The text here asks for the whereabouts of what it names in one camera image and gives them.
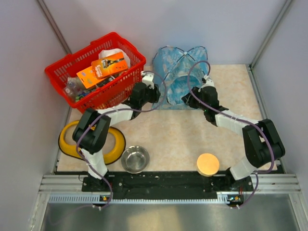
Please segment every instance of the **gray wall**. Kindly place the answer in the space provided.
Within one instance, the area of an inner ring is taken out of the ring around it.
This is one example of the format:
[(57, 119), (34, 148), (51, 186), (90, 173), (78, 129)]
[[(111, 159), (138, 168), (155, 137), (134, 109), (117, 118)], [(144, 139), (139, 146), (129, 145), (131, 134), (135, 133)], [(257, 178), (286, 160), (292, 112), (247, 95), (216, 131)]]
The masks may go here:
[(284, 0), (45, 0), (73, 52), (111, 31), (148, 64), (159, 47), (208, 48), (213, 64), (248, 64)]
[(308, 202), (308, 1), (296, 0), (257, 64), (255, 74)]
[(24, 231), (67, 104), (44, 68), (64, 56), (34, 0), (0, 3), (0, 230)]

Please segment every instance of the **blue plastic bag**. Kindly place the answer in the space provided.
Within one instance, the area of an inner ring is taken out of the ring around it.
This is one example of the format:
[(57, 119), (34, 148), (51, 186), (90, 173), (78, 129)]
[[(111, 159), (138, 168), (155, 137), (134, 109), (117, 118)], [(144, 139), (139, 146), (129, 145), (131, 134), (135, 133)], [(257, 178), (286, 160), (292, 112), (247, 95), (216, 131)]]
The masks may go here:
[[(167, 86), (167, 98), (164, 99), (159, 109), (192, 109), (185, 105), (181, 98), (189, 93), (188, 72), (192, 65), (200, 60), (207, 60), (206, 48), (202, 46), (194, 47), (187, 52), (171, 46), (162, 47), (157, 51), (153, 58), (153, 70), (164, 78)], [(191, 88), (201, 87), (202, 78), (207, 72), (205, 63), (197, 65), (190, 76)], [(156, 75), (154, 83), (159, 86), (161, 100), (165, 91), (164, 85)]]

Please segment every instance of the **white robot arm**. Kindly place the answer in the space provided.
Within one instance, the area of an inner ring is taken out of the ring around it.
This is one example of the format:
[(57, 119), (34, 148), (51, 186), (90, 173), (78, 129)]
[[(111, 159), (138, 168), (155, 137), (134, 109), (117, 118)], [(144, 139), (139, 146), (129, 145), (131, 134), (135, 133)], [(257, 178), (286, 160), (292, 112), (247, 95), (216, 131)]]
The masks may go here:
[(223, 114), (208, 109), (199, 103), (190, 93), (185, 95), (182, 100), (192, 108), (202, 109), (207, 121), (213, 125), (229, 129), (243, 137), (246, 155), (240, 162), (227, 170), (232, 175), (233, 180), (248, 177), (257, 168), (271, 161), (269, 149), (265, 142), (260, 139), (259, 132), (253, 126), (241, 122), (238, 119), (249, 121), (263, 130), (270, 142), (275, 160), (284, 156), (284, 146), (271, 120), (264, 119), (257, 121), (231, 112), (229, 109), (219, 105), (218, 94), (213, 80), (209, 76), (204, 76), (203, 82), (205, 84), (201, 88), (194, 87), (192, 89), (193, 93), (198, 99)]
[[(102, 110), (87, 109), (73, 133), (73, 139), (77, 142), (95, 118), (101, 114), (113, 111), (103, 116), (96, 124), (95, 129), (90, 130), (80, 143), (80, 148), (85, 158), (101, 176), (104, 176), (108, 171), (104, 163), (102, 148), (105, 144), (109, 127), (121, 121), (132, 120), (139, 115), (138, 112), (129, 109), (141, 110), (142, 106), (146, 103), (158, 102), (160, 93), (158, 86), (153, 83), (154, 75), (151, 73), (142, 73), (142, 75), (142, 82), (135, 84), (132, 94), (126, 101), (117, 106)], [(88, 172), (91, 176), (101, 179), (90, 167)]]

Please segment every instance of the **tabletop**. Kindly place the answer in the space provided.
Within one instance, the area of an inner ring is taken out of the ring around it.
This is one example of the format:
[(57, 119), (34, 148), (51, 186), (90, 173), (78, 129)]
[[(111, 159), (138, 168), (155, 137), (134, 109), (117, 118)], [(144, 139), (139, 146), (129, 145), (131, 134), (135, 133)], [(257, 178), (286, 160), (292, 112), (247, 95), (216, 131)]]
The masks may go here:
[[(262, 116), (252, 84), (244, 64), (212, 65), (211, 78), (215, 83), (220, 104), (236, 114), (261, 120)], [(81, 118), (72, 109), (69, 122)], [(131, 121), (120, 122), (114, 127), (122, 131), (126, 147), (140, 145), (150, 155), (146, 171), (196, 170), (199, 155), (211, 153), (219, 160), (219, 169), (226, 170), (245, 156), (243, 138), (225, 128), (218, 128), (206, 121), (201, 110), (155, 110), (141, 113)], [(73, 144), (72, 132), (67, 131), (65, 140)], [(115, 145), (108, 134), (103, 153)], [(266, 170), (270, 163), (260, 169)], [(118, 160), (107, 166), (110, 171), (124, 171)], [(60, 153), (57, 171), (86, 171), (84, 161)]]

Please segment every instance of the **wire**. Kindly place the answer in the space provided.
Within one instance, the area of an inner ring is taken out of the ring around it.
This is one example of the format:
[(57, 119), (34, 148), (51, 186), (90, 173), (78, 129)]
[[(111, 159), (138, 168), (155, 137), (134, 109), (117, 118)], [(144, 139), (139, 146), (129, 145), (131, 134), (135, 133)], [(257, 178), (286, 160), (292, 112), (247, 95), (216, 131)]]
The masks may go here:
[(249, 195), (249, 197), (244, 201), (244, 203), (242, 203), (241, 205), (237, 206), (238, 209), (242, 208), (245, 204), (247, 204), (251, 198), (255, 195), (257, 189), (258, 189), (258, 186), (259, 186), (259, 177), (258, 177), (258, 174), (255, 172), (254, 173), (256, 175), (256, 185), (255, 185), (255, 188), (253, 189), (252, 193)]
[[(190, 83), (189, 83), (189, 79), (190, 79), (190, 75), (191, 75), (192, 70), (193, 70), (194, 67), (195, 67), (196, 65), (198, 65), (199, 63), (206, 63), (206, 64), (208, 65), (208, 73), (207, 73), (207, 75), (209, 75), (209, 74), (210, 74), (210, 71), (211, 71), (211, 65), (210, 65), (210, 63), (209, 63), (208, 61), (205, 61), (205, 60), (198, 61), (198, 62), (196, 62), (194, 65), (192, 65), (192, 67), (190, 68), (190, 70), (189, 70), (189, 72), (188, 72), (188, 75), (187, 75), (187, 85), (188, 85), (190, 94), (191, 94), (199, 103), (201, 103), (203, 106), (207, 107), (208, 109), (211, 109), (212, 111), (214, 111), (214, 112), (216, 112), (216, 113), (222, 114), (222, 115), (224, 115), (224, 116), (226, 116), (226, 117), (228, 117), (228, 118), (230, 118), (230, 119), (234, 119), (234, 120), (235, 120), (235, 118), (232, 117), (231, 115), (228, 115), (228, 114), (226, 114), (226, 113), (223, 113), (223, 112), (221, 112), (221, 111), (219, 111), (219, 110), (217, 110), (217, 109), (211, 107), (210, 105), (206, 104), (205, 102), (201, 101), (201, 100), (193, 93), (193, 91), (192, 91), (192, 89), (191, 89), (191, 86), (190, 86)], [(257, 179), (256, 186), (255, 186), (254, 190), (252, 191), (252, 193), (250, 194), (250, 196), (247, 198), (247, 200), (245, 200), (244, 203), (243, 203), (242, 205), (238, 206), (238, 208), (240, 209), (240, 208), (242, 208), (246, 203), (248, 203), (248, 202), (251, 200), (252, 196), (253, 196), (253, 195), (255, 194), (255, 192), (257, 191), (257, 187), (258, 187), (258, 185), (259, 185), (259, 179), (258, 179), (257, 173), (266, 174), (266, 173), (271, 172), (271, 171), (273, 170), (273, 168), (274, 168), (275, 157), (274, 157), (274, 152), (273, 152), (273, 149), (272, 149), (271, 146), (270, 146), (270, 142), (269, 142), (268, 138), (265, 136), (264, 132), (263, 132), (257, 125), (251, 123), (250, 121), (244, 120), (244, 119), (239, 119), (239, 118), (237, 118), (236, 120), (253, 126), (253, 127), (260, 133), (260, 135), (263, 137), (263, 139), (264, 139), (264, 141), (265, 141), (267, 147), (269, 148), (270, 159), (271, 159), (270, 167), (269, 167), (268, 170), (266, 170), (266, 171), (257, 171), (257, 172), (255, 173), (256, 179)]]
[[(93, 167), (92, 165), (89, 163), (89, 161), (85, 158), (85, 156), (83, 155), (83, 153), (81, 151), (79, 151), (79, 146), (80, 146), (80, 143), (82, 141), (82, 139), (86, 136), (86, 134), (88, 133), (88, 131), (91, 129), (91, 127), (93, 127), (97, 121), (99, 121), (99, 119), (102, 117), (102, 116), (105, 116), (107, 114), (110, 114), (110, 113), (113, 113), (113, 112), (118, 112), (118, 111), (134, 111), (134, 112), (151, 112), (151, 111), (154, 111), (156, 110), (158, 107), (160, 107), (162, 104), (163, 104), (163, 101), (164, 99), (167, 97), (167, 86), (166, 86), (166, 83), (164, 81), (164, 79), (156, 72), (154, 71), (144, 71), (145, 73), (153, 73), (155, 75), (157, 75), (161, 80), (162, 80), (162, 83), (164, 85), (164, 88), (165, 88), (165, 92), (164, 92), (164, 95), (161, 99), (160, 102), (158, 102), (157, 106), (154, 107), (154, 108), (151, 108), (149, 110), (138, 110), (138, 109), (132, 109), (132, 108), (120, 108), (120, 109), (117, 109), (117, 110), (112, 110), (112, 111), (108, 111), (108, 112), (105, 112), (101, 115), (99, 115), (90, 125), (89, 127), (83, 132), (83, 134), (80, 136), (79, 140), (77, 141), (77, 144), (76, 144), (76, 151), (77, 153), (80, 155), (80, 157), (88, 164), (89, 168), (95, 173), (97, 174), (99, 177), (102, 178), (103, 181), (105, 181), (105, 183), (108, 185), (108, 188), (110, 190), (110, 197), (108, 198), (107, 202), (104, 204), (104, 206), (101, 207), (101, 209), (103, 208), (106, 208), (109, 206), (111, 200), (112, 200), (112, 197), (113, 197), (113, 191), (112, 191), (112, 187), (110, 185), (110, 183), (108, 182), (108, 180), (102, 176), (100, 173), (98, 173)], [(55, 226), (55, 225), (58, 225), (59, 223), (61, 223), (65, 218), (67, 218), (68, 216), (70, 216), (71, 214), (75, 213), (76, 211), (78, 211), (79, 209), (81, 208), (84, 208), (84, 207), (90, 207), (92, 205), (82, 205), (80, 207), (77, 207), (75, 208), (74, 210), (72, 210), (71, 212), (69, 212), (68, 214), (66, 214), (63, 218), (61, 218), (59, 221), (57, 222), (52, 222), (51, 221), (51, 218), (50, 218), (50, 215), (48, 216), (48, 219), (49, 219), (49, 222), (51, 225)]]

